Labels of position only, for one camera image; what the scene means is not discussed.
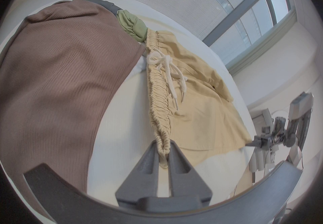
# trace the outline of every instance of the drawstring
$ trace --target drawstring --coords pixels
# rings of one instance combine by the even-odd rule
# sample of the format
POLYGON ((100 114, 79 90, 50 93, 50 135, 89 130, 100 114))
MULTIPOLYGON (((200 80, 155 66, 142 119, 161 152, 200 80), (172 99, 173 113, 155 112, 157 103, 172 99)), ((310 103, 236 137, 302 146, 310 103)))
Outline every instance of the drawstring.
POLYGON ((177 95, 175 92, 175 88, 173 85, 172 77, 176 79, 180 79, 181 81, 181 92, 182 92, 182 102, 184 100, 184 95, 186 92, 186 83, 187 77, 183 75, 183 73, 180 71, 180 69, 173 64, 173 59, 169 55, 164 55, 159 49, 153 50, 148 56, 147 56, 147 64, 149 65, 155 65, 157 64, 157 69, 160 70, 162 67, 166 70, 166 80, 168 83, 168 87, 171 90, 171 94, 173 99, 175 99, 176 108, 178 110, 178 104, 177 104, 177 95))

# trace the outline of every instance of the white table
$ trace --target white table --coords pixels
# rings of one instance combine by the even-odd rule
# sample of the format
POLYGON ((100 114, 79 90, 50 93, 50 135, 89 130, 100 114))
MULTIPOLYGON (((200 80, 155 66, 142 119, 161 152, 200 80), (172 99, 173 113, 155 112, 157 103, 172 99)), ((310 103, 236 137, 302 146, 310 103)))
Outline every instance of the white table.
MULTIPOLYGON (((107 0, 137 15, 153 30, 169 30, 188 50, 217 70, 225 81, 251 137, 256 131, 248 109, 220 58, 184 27, 136 0, 107 0)), ((11 31, 0 51, 14 34, 11 31)), ((118 205, 115 191, 154 139, 148 117, 146 72, 125 81, 110 102, 99 127, 89 165, 87 193, 103 202, 118 205)), ((196 166, 197 172, 213 191, 211 204, 227 199, 239 182, 251 158, 253 147, 215 155, 196 166)), ((167 171, 159 170, 158 196, 168 196, 167 171)))

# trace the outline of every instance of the brown sweater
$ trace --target brown sweater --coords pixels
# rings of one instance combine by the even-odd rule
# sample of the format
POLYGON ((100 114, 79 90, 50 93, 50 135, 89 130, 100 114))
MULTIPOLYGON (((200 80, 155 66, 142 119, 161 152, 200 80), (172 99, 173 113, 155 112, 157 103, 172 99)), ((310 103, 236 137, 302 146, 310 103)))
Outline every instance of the brown sweater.
POLYGON ((101 118, 144 51, 110 11, 85 0, 26 17, 2 51, 0 160, 38 212, 23 173, 45 162, 86 192, 101 118))

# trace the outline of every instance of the drawstring tip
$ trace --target drawstring tip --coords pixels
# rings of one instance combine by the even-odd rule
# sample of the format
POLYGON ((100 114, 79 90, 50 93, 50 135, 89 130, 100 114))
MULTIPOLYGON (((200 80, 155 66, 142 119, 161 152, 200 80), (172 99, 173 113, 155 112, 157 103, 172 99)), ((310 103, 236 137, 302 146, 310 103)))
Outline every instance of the drawstring tip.
POLYGON ((176 108, 177 108, 177 110, 178 110, 177 99, 175 99, 175 104, 176 104, 176 108))

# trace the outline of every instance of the green garment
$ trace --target green garment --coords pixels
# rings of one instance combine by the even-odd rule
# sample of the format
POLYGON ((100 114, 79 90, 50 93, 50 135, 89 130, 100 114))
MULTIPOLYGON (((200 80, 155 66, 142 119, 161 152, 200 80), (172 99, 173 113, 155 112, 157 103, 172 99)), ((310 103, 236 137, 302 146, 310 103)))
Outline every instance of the green garment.
POLYGON ((119 10, 117 19, 125 32, 135 40, 144 42, 147 39, 147 27, 137 16, 131 14, 127 10, 119 10))

